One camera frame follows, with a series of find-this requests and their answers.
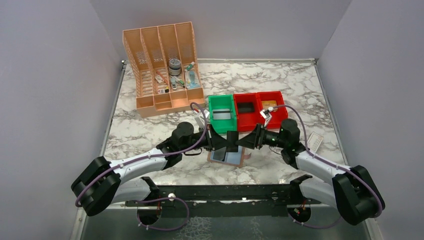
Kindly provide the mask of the green plastic bin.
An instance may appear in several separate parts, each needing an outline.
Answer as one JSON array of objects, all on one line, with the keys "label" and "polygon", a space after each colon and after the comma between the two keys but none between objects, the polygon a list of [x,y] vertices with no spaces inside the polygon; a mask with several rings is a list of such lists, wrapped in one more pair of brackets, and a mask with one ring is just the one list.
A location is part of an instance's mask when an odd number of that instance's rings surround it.
[{"label": "green plastic bin", "polygon": [[232,94],[208,97],[210,123],[218,134],[237,130],[237,117]]}]

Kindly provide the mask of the black VIP credit card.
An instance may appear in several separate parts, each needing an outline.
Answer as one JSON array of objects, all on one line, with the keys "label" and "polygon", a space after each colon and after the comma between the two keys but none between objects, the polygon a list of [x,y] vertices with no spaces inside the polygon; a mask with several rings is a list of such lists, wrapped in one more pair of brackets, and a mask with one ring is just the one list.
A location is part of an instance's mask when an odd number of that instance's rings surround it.
[{"label": "black VIP credit card", "polygon": [[255,112],[255,105],[253,102],[238,102],[236,104],[239,114],[247,114]]}]

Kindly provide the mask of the red plastic double bin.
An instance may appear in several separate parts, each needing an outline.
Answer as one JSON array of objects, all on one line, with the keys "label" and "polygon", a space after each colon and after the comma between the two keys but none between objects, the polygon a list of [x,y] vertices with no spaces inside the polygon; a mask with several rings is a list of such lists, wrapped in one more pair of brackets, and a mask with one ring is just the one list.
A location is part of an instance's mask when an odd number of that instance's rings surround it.
[{"label": "red plastic double bin", "polygon": [[247,133],[257,124],[264,124],[265,118],[261,115],[262,110],[269,107],[283,105],[284,99],[280,91],[260,91],[253,93],[236,93],[233,95],[237,131]]}]

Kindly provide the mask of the orange plastic file organizer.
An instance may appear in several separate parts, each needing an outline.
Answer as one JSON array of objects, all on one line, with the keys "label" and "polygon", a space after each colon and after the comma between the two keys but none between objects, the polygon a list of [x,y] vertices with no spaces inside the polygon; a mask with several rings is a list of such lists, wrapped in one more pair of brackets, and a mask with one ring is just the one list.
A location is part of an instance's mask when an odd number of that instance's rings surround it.
[{"label": "orange plastic file organizer", "polygon": [[[188,111],[192,102],[205,106],[200,77],[195,32],[192,22],[127,29],[122,42],[135,77],[136,110],[143,118]],[[181,73],[168,72],[169,59],[181,61]],[[186,89],[175,78],[185,82],[185,68],[195,62],[199,88]],[[159,85],[157,74],[167,77],[168,84]]]}]

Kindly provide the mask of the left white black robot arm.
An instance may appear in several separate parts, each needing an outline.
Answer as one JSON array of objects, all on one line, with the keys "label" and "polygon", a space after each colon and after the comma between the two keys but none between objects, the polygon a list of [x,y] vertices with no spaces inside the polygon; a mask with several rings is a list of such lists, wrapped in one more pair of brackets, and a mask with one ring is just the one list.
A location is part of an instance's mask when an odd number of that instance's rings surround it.
[{"label": "left white black robot arm", "polygon": [[173,167],[182,160],[185,152],[219,150],[230,145],[210,124],[199,132],[194,130],[191,123],[184,121],[177,125],[170,137],[143,154],[120,160],[96,157],[71,184],[76,196],[75,206],[83,208],[88,216],[95,216],[114,202],[135,198],[124,189],[126,182]]}]

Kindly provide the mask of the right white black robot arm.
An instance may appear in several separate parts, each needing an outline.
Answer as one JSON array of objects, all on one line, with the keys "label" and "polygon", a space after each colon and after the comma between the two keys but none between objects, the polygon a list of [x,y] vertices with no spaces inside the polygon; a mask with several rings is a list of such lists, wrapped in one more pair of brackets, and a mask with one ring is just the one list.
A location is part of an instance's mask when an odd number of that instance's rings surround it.
[{"label": "right white black robot arm", "polygon": [[309,173],[291,181],[295,185],[294,193],[337,209],[347,223],[355,226],[379,217],[386,204],[369,171],[361,165],[337,164],[312,153],[300,142],[300,135],[297,122],[288,118],[281,122],[278,132],[257,124],[236,144],[249,149],[265,145],[281,148],[286,164]]}]

